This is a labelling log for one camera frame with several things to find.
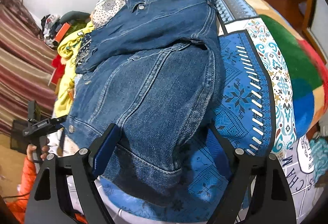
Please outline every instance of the white stripe pattern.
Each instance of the white stripe pattern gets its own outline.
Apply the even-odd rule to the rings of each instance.
[[[259,115],[260,117],[263,117],[263,115],[262,115],[260,112],[258,112],[257,110],[252,109],[252,111],[253,111],[256,115]]]
[[[257,142],[259,145],[262,143],[259,139],[257,139],[255,136],[252,138],[255,142]]]
[[[252,83],[252,82],[250,82],[249,83],[250,85],[253,85],[255,88],[257,88],[258,90],[261,90],[261,87],[259,87],[258,85],[256,85],[255,83]]]
[[[246,62],[243,62],[243,64],[244,64],[244,65],[246,65],[246,66],[250,66],[250,67],[253,67],[253,65],[252,65],[252,64],[249,64],[249,63],[246,63]]]
[[[251,148],[255,149],[255,150],[258,150],[258,148],[252,144],[249,145]]]
[[[257,105],[259,108],[262,108],[262,105],[260,103],[258,103],[257,101],[255,101],[254,99],[252,99],[252,102]]]
[[[260,81],[259,79],[256,79],[256,78],[254,78],[253,76],[250,76],[250,75],[248,76],[248,78],[254,80],[255,82],[259,82]]]
[[[248,152],[248,153],[250,153],[251,155],[255,155],[251,150],[249,150],[249,149],[246,149],[246,151]]]
[[[257,129],[256,127],[253,127],[253,130],[256,131],[256,132],[258,132],[260,135],[263,135],[263,132],[260,131],[259,129]]]
[[[248,58],[247,52],[245,50],[240,50],[240,49],[245,49],[245,48],[241,47],[241,46],[236,46],[236,48],[238,48],[237,52],[239,52],[239,56],[244,57],[244,58],[240,58],[240,60],[242,61],[242,64],[245,65],[244,69],[246,69],[246,73],[250,74],[250,75],[248,75],[248,78],[255,81],[256,83],[259,83],[260,80],[256,79],[255,77],[252,76],[252,75],[257,76],[257,73],[255,73],[255,69],[252,68],[253,65],[251,64],[251,61],[249,59],[245,59],[245,58]],[[261,87],[253,82],[250,82],[250,85],[255,87],[258,90],[261,90]],[[259,93],[255,92],[254,90],[252,90],[251,92],[253,95],[256,96],[256,98],[262,99],[262,96]],[[252,99],[252,103],[254,105],[256,105],[258,108],[262,108],[262,105],[259,102],[257,102],[256,100]],[[262,113],[258,112],[256,109],[252,109],[252,112],[255,113],[256,115],[258,115],[259,117],[263,117]],[[260,127],[263,126],[263,123],[260,122],[259,120],[257,120],[256,118],[252,118],[252,121],[254,122],[254,124],[256,124]],[[257,132],[258,134],[263,135],[263,132],[254,126],[253,126],[253,130],[255,132]],[[257,139],[255,136],[253,136],[252,140],[259,145],[262,144],[262,142],[259,139]],[[250,144],[249,146],[251,149],[254,149],[255,151],[258,150],[258,148],[253,144]],[[248,152],[250,155],[255,155],[255,153],[250,149],[246,149],[246,152]]]
[[[247,72],[247,73],[250,73],[250,74],[253,74],[253,75],[257,75],[256,73],[254,73],[254,72]]]
[[[262,98],[262,96],[260,96],[257,92],[255,92],[254,90],[252,90],[252,94],[253,95],[256,95],[259,99],[261,99]]]
[[[257,124],[260,125],[260,126],[263,126],[263,123],[260,122],[260,121],[258,121],[258,120],[255,119],[255,118],[252,118],[252,121],[255,122],[255,123],[257,123]]]

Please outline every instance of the green patch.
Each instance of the green patch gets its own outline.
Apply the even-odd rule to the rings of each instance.
[[[288,67],[292,82],[293,100],[308,94],[309,90],[304,88],[303,79],[312,90],[322,85],[321,77],[307,54],[301,49],[297,39],[280,23],[266,15],[260,15],[269,29],[272,37],[277,43]]]

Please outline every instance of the human hand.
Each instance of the human hand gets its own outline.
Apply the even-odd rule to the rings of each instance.
[[[45,145],[44,147],[42,147],[42,151],[44,152],[40,156],[40,158],[42,160],[44,160],[47,157],[49,149],[50,149],[50,147],[48,145]],[[27,159],[29,161],[32,161],[33,162],[33,151],[35,151],[35,150],[36,150],[36,146],[35,145],[30,144],[30,145],[27,146],[26,155],[27,155]]]

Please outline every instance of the metal button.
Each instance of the metal button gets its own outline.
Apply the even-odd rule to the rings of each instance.
[[[236,148],[235,152],[237,155],[242,155],[244,153],[244,150],[241,148]]]
[[[86,148],[81,148],[80,150],[79,150],[79,154],[80,155],[84,155],[84,154],[86,154],[88,152],[88,150],[86,149]]]
[[[74,128],[73,125],[70,124],[70,125],[68,126],[68,130],[69,130],[70,133],[72,133],[72,132],[75,131],[75,128]]]
[[[49,154],[47,155],[47,160],[52,160],[55,157],[54,154]]]
[[[275,160],[275,159],[277,159],[276,155],[275,155],[275,154],[272,154],[272,153],[269,154],[269,158],[270,158],[271,160]]]

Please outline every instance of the orange jacket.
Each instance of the orange jacket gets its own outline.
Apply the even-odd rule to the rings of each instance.
[[[22,174],[22,182],[20,186],[20,191],[18,192],[18,195],[24,195],[26,193],[29,193],[32,190],[33,183],[36,178],[36,172],[35,172],[35,166],[34,163],[29,161],[27,158],[24,160],[24,167],[23,167],[23,174]],[[27,206],[27,200],[29,198],[29,194],[25,195],[23,197],[17,198],[16,201],[7,203],[7,206],[9,210],[14,214],[16,219],[23,224],[24,218],[25,218],[25,211]],[[76,219],[87,223],[85,217],[75,214]]]

